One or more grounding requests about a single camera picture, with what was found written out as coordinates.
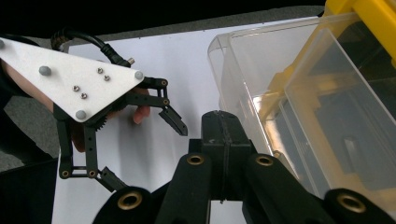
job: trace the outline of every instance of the transparent plastic bin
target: transparent plastic bin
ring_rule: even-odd
[[[396,219],[396,69],[355,13],[214,38],[222,110],[320,198],[355,190]]]

